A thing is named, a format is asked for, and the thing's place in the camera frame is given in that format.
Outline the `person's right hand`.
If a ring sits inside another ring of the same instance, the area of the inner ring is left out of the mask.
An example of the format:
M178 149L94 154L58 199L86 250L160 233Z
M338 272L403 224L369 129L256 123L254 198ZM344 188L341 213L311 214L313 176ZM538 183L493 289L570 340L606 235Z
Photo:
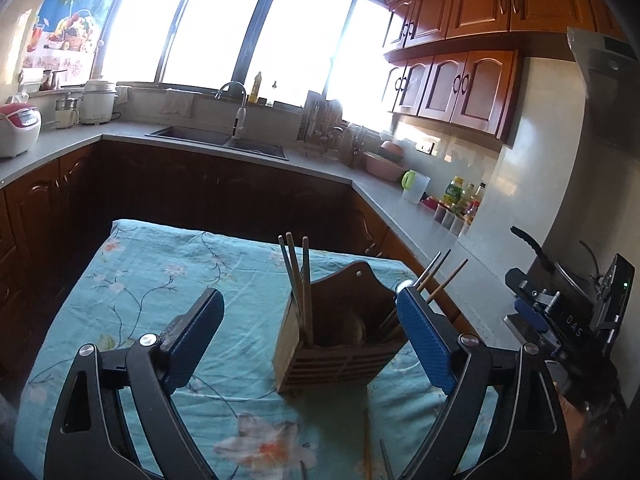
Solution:
M588 471L603 456L606 446L620 426L622 416L612 402L576 408L565 396L562 396L558 385L555 385L555 389L559 396L568 440L570 440L572 478L585 479Z

